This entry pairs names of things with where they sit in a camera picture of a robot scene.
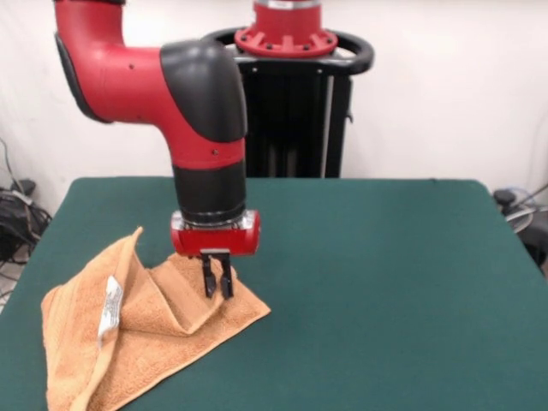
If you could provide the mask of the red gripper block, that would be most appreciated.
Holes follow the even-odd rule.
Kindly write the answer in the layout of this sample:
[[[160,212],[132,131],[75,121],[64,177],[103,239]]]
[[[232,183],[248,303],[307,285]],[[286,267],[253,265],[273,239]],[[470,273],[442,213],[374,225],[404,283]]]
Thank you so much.
[[[198,226],[186,221],[180,211],[174,211],[170,220],[170,235],[177,253],[200,256],[205,296],[211,299],[216,290],[216,278],[211,268],[211,256],[204,253],[223,253],[221,289],[224,299],[234,296],[230,255],[246,256],[257,252],[260,238],[260,214],[245,210],[233,222],[218,226]]]

